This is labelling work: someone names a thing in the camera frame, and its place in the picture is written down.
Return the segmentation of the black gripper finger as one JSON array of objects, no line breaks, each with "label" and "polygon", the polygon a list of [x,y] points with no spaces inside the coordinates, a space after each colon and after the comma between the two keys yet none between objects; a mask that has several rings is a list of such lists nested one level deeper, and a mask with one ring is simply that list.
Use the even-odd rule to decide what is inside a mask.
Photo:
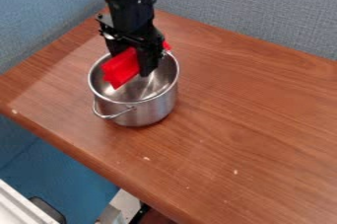
[{"label": "black gripper finger", "polygon": [[112,57],[117,56],[130,47],[130,44],[124,36],[112,36],[105,34],[104,39]]},{"label": "black gripper finger", "polygon": [[137,60],[140,65],[140,75],[148,77],[157,69],[162,58],[163,43],[156,42],[137,47]]}]

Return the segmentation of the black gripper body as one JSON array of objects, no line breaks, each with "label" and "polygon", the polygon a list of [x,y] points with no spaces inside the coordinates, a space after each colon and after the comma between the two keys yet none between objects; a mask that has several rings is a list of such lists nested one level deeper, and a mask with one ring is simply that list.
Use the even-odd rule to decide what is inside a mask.
[{"label": "black gripper body", "polygon": [[96,16],[100,34],[124,36],[133,47],[163,42],[153,24],[154,0],[105,0],[109,13]]}]

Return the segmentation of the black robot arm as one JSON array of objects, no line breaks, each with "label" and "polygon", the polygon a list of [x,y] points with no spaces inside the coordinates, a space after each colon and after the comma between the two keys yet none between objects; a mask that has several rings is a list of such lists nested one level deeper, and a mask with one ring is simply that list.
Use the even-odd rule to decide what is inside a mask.
[{"label": "black robot arm", "polygon": [[148,77],[162,58],[165,37],[156,28],[157,0],[105,0],[110,16],[97,18],[110,55],[116,57],[128,47],[136,48],[140,75]]}]

